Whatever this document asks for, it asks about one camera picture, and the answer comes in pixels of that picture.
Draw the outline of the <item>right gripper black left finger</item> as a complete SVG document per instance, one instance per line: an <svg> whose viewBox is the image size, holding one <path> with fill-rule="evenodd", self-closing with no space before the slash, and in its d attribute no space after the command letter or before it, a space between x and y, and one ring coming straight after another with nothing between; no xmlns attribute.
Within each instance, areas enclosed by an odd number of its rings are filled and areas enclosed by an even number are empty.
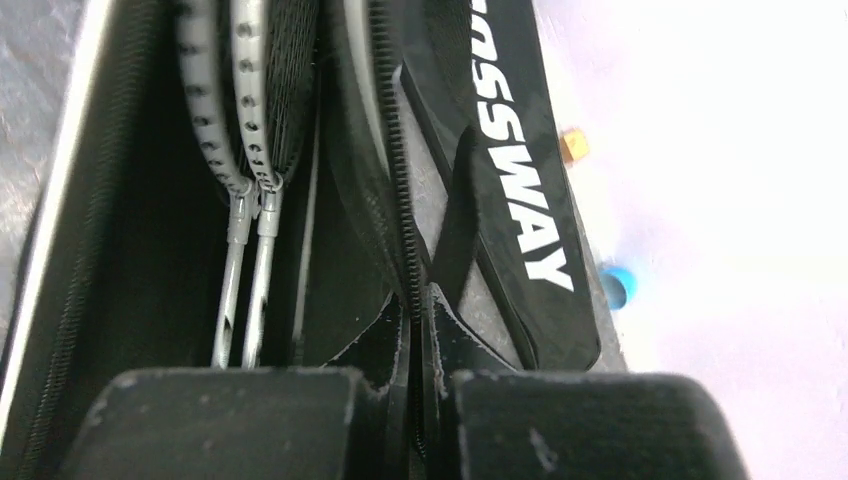
<svg viewBox="0 0 848 480"><path fill-rule="evenodd" d="M396 297L321 367L125 372L62 479L405 479L407 327Z"/></svg>

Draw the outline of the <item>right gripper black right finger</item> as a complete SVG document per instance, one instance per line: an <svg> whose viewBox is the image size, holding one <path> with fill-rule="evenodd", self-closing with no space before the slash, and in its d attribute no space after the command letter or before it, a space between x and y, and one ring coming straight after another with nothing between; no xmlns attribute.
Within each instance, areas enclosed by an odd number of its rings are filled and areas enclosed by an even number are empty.
<svg viewBox="0 0 848 480"><path fill-rule="evenodd" d="M744 479L717 403L682 376L517 371L425 292L431 479Z"/></svg>

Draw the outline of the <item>black sport racket bag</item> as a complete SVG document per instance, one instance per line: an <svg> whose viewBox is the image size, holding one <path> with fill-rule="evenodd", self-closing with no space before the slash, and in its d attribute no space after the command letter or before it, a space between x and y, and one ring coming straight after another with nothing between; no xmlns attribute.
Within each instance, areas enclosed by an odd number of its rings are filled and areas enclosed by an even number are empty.
<svg viewBox="0 0 848 480"><path fill-rule="evenodd" d="M257 190L230 363L211 365L229 195L200 150L177 47L180 1L93 1L1 363L1 475L62 479L93 403L134 370L321 367L396 297L412 345L420 263L388 1L319 6L313 113L285 191L260 363L241 365L259 188L241 143L230 4L218 60L232 149Z"/></svg>

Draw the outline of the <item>white frame racket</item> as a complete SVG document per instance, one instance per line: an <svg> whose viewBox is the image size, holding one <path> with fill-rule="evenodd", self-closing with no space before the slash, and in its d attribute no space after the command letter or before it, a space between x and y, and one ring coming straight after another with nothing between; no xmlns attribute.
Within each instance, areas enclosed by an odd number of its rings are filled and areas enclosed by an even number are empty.
<svg viewBox="0 0 848 480"><path fill-rule="evenodd" d="M241 143L259 188L258 243L241 365L260 363L285 191L313 113L315 1L233 1L231 53Z"/></svg>

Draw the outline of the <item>black white shaft racket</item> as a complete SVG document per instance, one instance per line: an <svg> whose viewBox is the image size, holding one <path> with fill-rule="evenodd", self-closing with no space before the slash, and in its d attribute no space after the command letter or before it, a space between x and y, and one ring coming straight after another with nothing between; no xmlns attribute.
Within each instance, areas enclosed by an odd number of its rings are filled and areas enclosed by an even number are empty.
<svg viewBox="0 0 848 480"><path fill-rule="evenodd" d="M223 106L218 60L218 3L178 3L177 47L187 105L196 139L214 178L229 195L227 253L216 319L211 365L230 363L245 246L257 190L243 175L232 149Z"/></svg>

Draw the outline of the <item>black crossway racket bag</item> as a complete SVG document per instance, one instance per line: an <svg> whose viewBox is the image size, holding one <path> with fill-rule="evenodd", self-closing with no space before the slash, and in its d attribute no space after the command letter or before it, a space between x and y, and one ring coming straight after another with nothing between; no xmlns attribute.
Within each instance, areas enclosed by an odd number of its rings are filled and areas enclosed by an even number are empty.
<svg viewBox="0 0 848 480"><path fill-rule="evenodd" d="M401 15L401 81L431 155L426 204L452 177L461 132L478 131L460 315L517 367L590 368L601 340L533 5L406 1Z"/></svg>

